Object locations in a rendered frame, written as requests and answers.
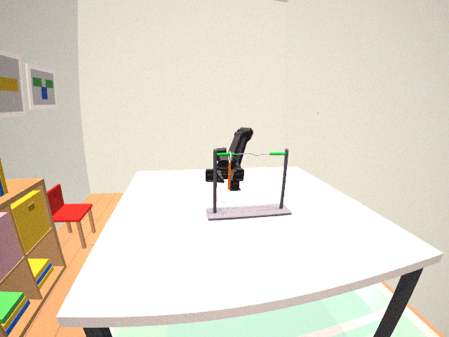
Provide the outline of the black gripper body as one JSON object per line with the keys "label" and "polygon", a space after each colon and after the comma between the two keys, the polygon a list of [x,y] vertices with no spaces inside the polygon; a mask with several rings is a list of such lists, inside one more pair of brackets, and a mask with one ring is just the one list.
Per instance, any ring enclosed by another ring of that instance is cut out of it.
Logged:
{"label": "black gripper body", "polygon": [[[228,180],[228,168],[220,167],[217,171],[221,171],[224,180]],[[244,180],[244,169],[236,168],[236,181]],[[213,182],[213,168],[206,169],[206,182]]]}

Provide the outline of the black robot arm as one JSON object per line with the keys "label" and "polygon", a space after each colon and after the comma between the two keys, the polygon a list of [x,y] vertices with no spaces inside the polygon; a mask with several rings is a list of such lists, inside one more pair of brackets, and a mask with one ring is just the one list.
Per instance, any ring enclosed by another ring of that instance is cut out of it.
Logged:
{"label": "black robot arm", "polygon": [[[243,158],[243,153],[245,151],[247,142],[252,138],[253,133],[254,132],[252,128],[243,128],[243,127],[234,133],[234,138],[229,148],[229,152],[235,154],[234,156],[232,156],[231,170],[241,169],[241,161]],[[227,153],[226,147],[216,149],[217,153]],[[218,161],[217,170],[220,167],[229,168],[228,156],[217,156],[217,161]],[[240,181],[230,183],[230,191],[241,191],[239,185]]]}

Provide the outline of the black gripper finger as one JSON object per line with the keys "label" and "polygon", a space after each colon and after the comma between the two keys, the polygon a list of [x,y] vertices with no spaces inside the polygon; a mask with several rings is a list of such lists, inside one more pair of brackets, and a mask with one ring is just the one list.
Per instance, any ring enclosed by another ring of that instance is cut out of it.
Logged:
{"label": "black gripper finger", "polygon": [[222,177],[221,171],[217,171],[217,183],[225,183],[225,180]]}
{"label": "black gripper finger", "polygon": [[231,170],[230,183],[236,182],[236,170]]}

